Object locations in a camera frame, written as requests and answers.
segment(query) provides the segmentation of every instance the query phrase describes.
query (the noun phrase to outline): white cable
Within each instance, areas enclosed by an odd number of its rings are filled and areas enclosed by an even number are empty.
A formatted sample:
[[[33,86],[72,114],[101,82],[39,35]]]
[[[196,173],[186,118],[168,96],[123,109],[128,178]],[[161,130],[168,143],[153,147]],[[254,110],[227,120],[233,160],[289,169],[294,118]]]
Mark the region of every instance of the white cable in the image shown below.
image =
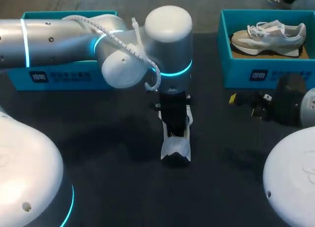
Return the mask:
[[[133,56],[141,59],[144,63],[148,62],[152,66],[152,68],[154,68],[155,71],[156,71],[157,81],[156,81],[155,85],[152,86],[152,87],[147,82],[145,83],[144,86],[146,87],[146,89],[148,91],[155,91],[156,89],[158,89],[159,85],[161,84],[161,72],[160,72],[159,67],[157,66],[157,64],[154,63],[152,60],[148,59],[148,57],[144,53],[142,43],[141,43],[141,45],[139,45],[139,47],[140,48],[142,47],[142,49],[140,49],[140,54],[138,54],[133,49],[128,47],[126,44],[124,44],[121,40],[119,40],[115,35],[113,35],[108,30],[106,30],[104,27],[102,27],[101,25],[95,23],[94,21],[92,21],[89,18],[80,16],[80,15],[70,15],[70,16],[67,16],[67,17],[63,18],[63,20],[81,20],[81,21],[87,22],[87,23],[93,25],[94,27],[96,27],[97,29],[99,29],[100,31],[102,31],[103,33],[105,33],[106,35],[108,35],[112,40],[114,40],[122,48],[126,49]]]

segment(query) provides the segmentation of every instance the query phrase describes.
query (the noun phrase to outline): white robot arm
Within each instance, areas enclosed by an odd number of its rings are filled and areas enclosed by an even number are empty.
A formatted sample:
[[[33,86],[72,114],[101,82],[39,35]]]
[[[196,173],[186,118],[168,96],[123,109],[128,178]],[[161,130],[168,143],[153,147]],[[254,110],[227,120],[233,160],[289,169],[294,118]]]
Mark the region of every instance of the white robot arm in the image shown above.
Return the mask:
[[[263,171],[265,194],[275,212],[292,227],[315,226],[315,89],[307,91],[298,74],[282,77],[273,96],[235,94],[234,104],[249,103],[252,116],[302,130],[281,140]]]
[[[114,88],[132,87],[147,71],[155,77],[163,124],[161,159],[190,162],[192,115],[186,95],[192,66],[192,20],[176,6],[152,11],[139,28],[122,19],[0,20],[0,72],[16,67],[97,60]],[[54,143],[0,107],[0,227],[77,227],[74,187]]]

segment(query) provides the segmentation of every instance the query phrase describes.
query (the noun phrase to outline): white object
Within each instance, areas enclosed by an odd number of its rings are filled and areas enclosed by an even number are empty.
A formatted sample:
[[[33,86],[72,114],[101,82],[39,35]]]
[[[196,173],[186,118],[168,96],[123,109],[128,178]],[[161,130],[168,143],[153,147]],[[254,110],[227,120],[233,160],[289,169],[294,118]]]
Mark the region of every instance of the white object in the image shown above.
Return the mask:
[[[132,44],[129,44],[128,47],[138,51]],[[136,85],[146,72],[147,68],[143,62],[128,54],[124,49],[108,56],[102,65],[102,74],[105,81],[110,86],[118,89]]]
[[[275,20],[270,23],[260,22],[256,26],[247,26],[247,31],[236,32],[231,41],[236,48],[249,55],[272,50],[281,55],[297,57],[305,37],[304,24],[286,26]]]
[[[134,47],[133,48],[128,47],[119,38],[113,35],[109,30],[107,30],[106,28],[104,28],[103,26],[99,25],[98,23],[96,23],[95,21],[89,18],[80,16],[80,15],[70,15],[63,18],[63,20],[80,20],[80,21],[87,22],[93,25],[94,27],[96,27],[97,29],[99,29],[100,31],[102,31],[103,33],[105,33],[106,35],[108,35],[113,41],[115,41],[118,45],[120,45],[123,49],[125,49],[128,53],[130,53],[133,57],[141,59],[142,61],[144,61],[145,64],[148,62],[156,71],[157,81],[152,87],[147,82],[144,84],[144,86],[146,90],[148,91],[155,91],[156,89],[158,89],[158,87],[161,84],[161,73],[160,73],[159,67],[152,60],[142,58],[142,56],[139,54],[139,50],[135,50]]]
[[[161,112],[158,113],[158,117],[162,119]],[[176,136],[168,136],[167,133],[167,125],[163,123],[163,134],[164,134],[164,142],[161,150],[161,160],[165,156],[170,156],[174,153],[180,154],[182,157],[186,157],[187,160],[191,161],[191,153],[190,153],[190,125],[192,124],[192,114],[190,110],[190,106],[187,105],[187,126],[184,131],[184,137],[176,137]]]
[[[22,227],[55,197],[63,161],[41,132],[0,112],[0,227]]]
[[[163,6],[147,16],[145,30],[157,41],[174,42],[191,32],[192,19],[189,13],[180,7]]]
[[[268,201],[292,227],[315,226],[315,127],[295,132],[271,151],[263,172]]]
[[[300,118],[304,128],[315,126],[315,88],[310,89],[303,97]]]

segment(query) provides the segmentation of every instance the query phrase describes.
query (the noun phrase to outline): teal box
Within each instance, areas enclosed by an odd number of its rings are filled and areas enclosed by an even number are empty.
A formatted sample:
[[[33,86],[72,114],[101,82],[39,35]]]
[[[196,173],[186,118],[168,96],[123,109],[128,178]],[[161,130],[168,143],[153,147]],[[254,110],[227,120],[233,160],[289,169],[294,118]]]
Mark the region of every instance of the teal box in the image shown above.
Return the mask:
[[[91,18],[102,14],[117,15],[116,11],[51,11],[25,12],[22,19],[62,19],[69,15]],[[8,76],[18,91],[108,90],[96,61],[80,61],[65,65],[15,68]]]
[[[237,59],[232,57],[229,37],[247,25],[279,20],[285,25],[306,25],[305,49],[309,59]],[[274,89],[279,77],[299,73],[308,88],[315,87],[315,12],[294,10],[222,10],[218,30],[218,51],[226,88]],[[251,81],[260,73],[260,81]]]

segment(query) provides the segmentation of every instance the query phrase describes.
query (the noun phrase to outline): dark tabletop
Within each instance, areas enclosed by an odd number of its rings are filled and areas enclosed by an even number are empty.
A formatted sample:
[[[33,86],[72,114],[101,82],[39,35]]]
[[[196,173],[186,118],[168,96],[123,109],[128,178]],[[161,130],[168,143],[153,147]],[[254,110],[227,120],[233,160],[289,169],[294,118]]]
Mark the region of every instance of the dark tabletop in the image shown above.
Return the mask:
[[[0,104],[51,138],[76,190],[84,227],[284,227],[262,184],[271,149],[295,129],[228,104],[216,33],[194,35],[190,166],[160,161],[162,123],[143,83],[103,92],[16,92]]]

